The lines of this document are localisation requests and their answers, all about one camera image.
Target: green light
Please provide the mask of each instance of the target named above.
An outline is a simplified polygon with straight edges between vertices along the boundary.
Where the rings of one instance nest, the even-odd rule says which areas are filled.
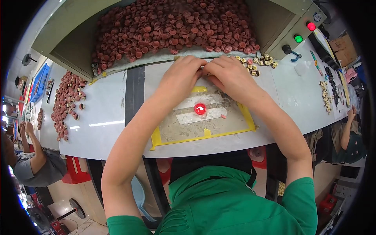
[[[296,41],[297,43],[301,43],[301,42],[303,41],[303,37],[300,36],[300,35],[295,36],[294,39],[295,39],[295,41]]]

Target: black pants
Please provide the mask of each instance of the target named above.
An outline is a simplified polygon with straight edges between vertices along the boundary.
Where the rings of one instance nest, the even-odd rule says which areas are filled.
[[[247,185],[251,187],[256,180],[256,170],[252,166],[246,150],[210,155],[174,158],[171,164],[170,183],[204,166],[224,166],[234,168],[250,175]]]

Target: white tape strip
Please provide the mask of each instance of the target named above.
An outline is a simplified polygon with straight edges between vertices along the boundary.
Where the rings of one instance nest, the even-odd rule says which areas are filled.
[[[183,102],[181,102],[178,106],[176,106],[174,110],[194,107],[198,102],[204,103],[206,105],[222,103],[223,98],[221,97],[220,94],[189,97],[183,100]]]
[[[222,114],[227,116],[227,110],[224,107],[208,109],[206,111],[206,116],[197,115],[195,112],[189,112],[186,114],[178,114],[176,115],[176,118],[179,121],[180,125],[183,125],[188,123],[195,123],[198,121],[220,118]]]

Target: black knob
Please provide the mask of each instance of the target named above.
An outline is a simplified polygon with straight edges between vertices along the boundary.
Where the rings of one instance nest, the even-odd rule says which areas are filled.
[[[292,52],[290,45],[286,44],[282,46],[282,50],[285,54],[290,54]]]

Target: blue plastic tray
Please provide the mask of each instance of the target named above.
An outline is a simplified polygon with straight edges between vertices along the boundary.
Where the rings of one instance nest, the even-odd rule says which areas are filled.
[[[33,83],[33,90],[31,91],[30,95],[30,102],[37,102],[39,98],[43,95],[44,91],[44,84],[46,83],[48,72],[50,71],[50,66],[44,64],[42,69],[39,71],[39,73],[36,75],[34,83]]]

